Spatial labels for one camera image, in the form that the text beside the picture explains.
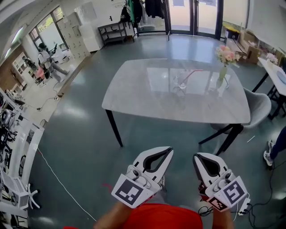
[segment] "plate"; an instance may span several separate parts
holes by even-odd
[[[279,79],[286,84],[286,75],[284,72],[281,72],[280,70],[277,71],[277,76],[279,77]]]

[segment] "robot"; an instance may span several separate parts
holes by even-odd
[[[241,177],[236,177],[222,158],[196,153],[193,165],[201,182],[199,194],[220,212],[232,208],[248,194]],[[250,199],[246,198],[239,212],[244,212],[249,202]]]
[[[136,208],[162,189],[158,184],[162,179],[172,157],[172,147],[157,147],[144,151],[138,155],[127,173],[121,174],[111,195],[129,206]],[[161,158],[157,166],[152,169],[151,164]]]

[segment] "green floor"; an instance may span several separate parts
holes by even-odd
[[[67,190],[94,218],[98,219],[115,203],[107,186],[115,185],[120,173],[126,172],[140,152],[157,146],[174,148],[173,159],[165,174],[168,203],[187,205],[195,210],[204,206],[199,202],[192,157],[197,152],[213,153],[219,146],[218,141],[222,143],[225,136],[199,148],[198,142],[214,132],[208,124],[114,113],[124,144],[120,148],[101,104],[109,83],[126,60],[169,58],[219,64],[214,55],[219,44],[221,42],[210,38],[180,35],[171,35],[170,41],[167,36],[140,37],[135,43],[118,44],[98,51],[74,79],[52,115],[39,149]],[[247,89],[253,89],[265,73],[264,69],[252,64],[241,64],[240,68],[233,69]],[[267,93],[271,87],[272,82],[267,79],[257,92]],[[272,122],[266,119],[251,132],[239,135],[221,154],[235,175],[242,177],[252,204],[269,199],[271,172],[265,169],[262,153],[266,141],[277,137],[285,125],[286,119],[282,115]],[[284,160],[286,154],[282,153],[276,163]],[[255,208],[256,227],[275,222],[285,212],[285,170],[286,166],[275,170],[272,201],[267,206]],[[65,192],[38,153],[30,182],[41,190],[37,201],[42,206],[40,210],[29,211],[32,229],[92,228],[93,219]],[[204,228],[211,228],[212,215],[204,217],[203,223]],[[251,228],[247,216],[237,217],[235,224],[236,228]],[[276,228],[279,224],[284,228],[283,221],[276,224]]]

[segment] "black cap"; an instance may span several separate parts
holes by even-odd
[[[46,48],[46,46],[45,46],[45,44],[44,44],[44,43],[40,43],[40,44],[39,44],[39,48],[45,49],[45,48]]]

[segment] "red shirt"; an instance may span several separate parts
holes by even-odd
[[[166,204],[143,204],[134,209],[123,229],[202,229],[196,212]]]

